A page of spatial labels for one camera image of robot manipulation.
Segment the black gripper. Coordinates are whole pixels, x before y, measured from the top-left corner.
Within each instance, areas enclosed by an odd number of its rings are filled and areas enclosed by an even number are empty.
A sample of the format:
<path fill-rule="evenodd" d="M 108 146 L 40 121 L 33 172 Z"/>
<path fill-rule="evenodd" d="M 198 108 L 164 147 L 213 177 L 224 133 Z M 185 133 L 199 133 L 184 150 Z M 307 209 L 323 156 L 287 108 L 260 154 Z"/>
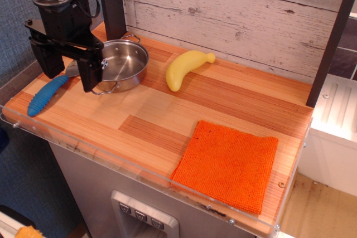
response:
<path fill-rule="evenodd" d="M 40 8 L 40 20 L 28 19 L 33 54 L 44 74 L 53 79 L 64 69 L 62 56 L 78 60 L 83 89 L 92 91 L 101 81 L 103 43 L 91 32 L 91 18 L 86 6 Z"/>

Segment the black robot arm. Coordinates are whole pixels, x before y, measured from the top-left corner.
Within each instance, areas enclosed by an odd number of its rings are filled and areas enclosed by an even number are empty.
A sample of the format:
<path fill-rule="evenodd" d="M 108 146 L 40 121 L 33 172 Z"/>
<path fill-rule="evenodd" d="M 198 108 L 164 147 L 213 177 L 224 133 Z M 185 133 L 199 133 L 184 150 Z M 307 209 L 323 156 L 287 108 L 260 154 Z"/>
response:
<path fill-rule="evenodd" d="M 89 0 L 32 0 L 40 11 L 39 20 L 27 20 L 33 54 L 44 74 L 54 78 L 64 71 L 63 57 L 77 62 L 84 91 L 92 91 L 103 77 L 104 44 L 90 30 Z"/>

